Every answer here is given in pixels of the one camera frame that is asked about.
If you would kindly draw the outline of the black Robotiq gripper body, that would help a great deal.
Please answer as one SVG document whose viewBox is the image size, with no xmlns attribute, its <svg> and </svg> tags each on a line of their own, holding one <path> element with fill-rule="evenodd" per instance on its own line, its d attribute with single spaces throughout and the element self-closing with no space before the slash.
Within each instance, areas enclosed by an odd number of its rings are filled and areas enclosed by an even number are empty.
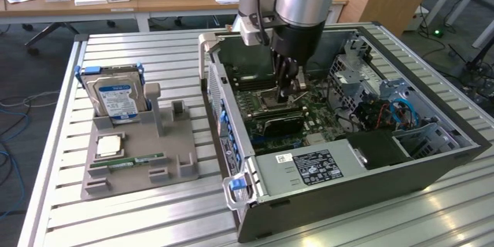
<svg viewBox="0 0 494 247">
<path fill-rule="evenodd" d="M 306 65 L 318 47 L 325 22 L 311 27 L 274 22 L 269 24 L 269 28 L 273 29 L 270 45 L 273 65 L 285 58 L 291 58 L 298 65 Z"/>
</svg>

